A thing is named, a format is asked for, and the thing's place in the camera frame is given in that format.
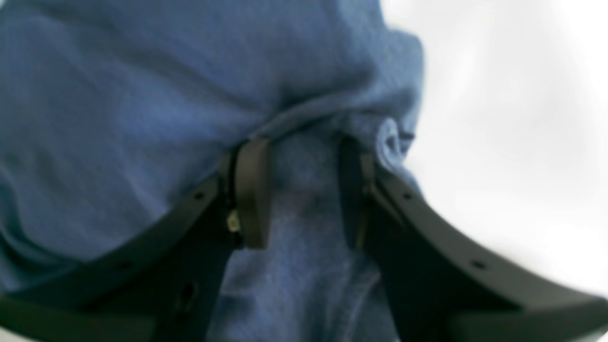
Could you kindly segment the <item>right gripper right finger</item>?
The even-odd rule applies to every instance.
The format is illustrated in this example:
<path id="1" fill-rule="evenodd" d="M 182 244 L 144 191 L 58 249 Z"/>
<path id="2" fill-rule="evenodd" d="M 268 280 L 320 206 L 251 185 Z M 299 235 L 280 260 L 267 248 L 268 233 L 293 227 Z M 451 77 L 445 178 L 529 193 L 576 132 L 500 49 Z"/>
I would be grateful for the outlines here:
<path id="1" fill-rule="evenodd" d="M 347 243 L 380 270 L 402 342 L 592 342 L 605 298 L 536 275 L 440 217 L 353 138 L 338 153 Z"/>

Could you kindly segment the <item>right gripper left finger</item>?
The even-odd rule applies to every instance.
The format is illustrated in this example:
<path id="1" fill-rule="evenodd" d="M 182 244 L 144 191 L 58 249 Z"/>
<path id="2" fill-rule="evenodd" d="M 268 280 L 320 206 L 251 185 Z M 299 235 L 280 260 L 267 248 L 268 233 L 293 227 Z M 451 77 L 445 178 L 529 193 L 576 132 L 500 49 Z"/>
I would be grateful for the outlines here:
<path id="1" fill-rule="evenodd" d="M 203 342 L 233 251 L 267 246 L 271 143 L 243 143 L 152 228 L 1 297 L 1 326 L 39 342 Z"/>

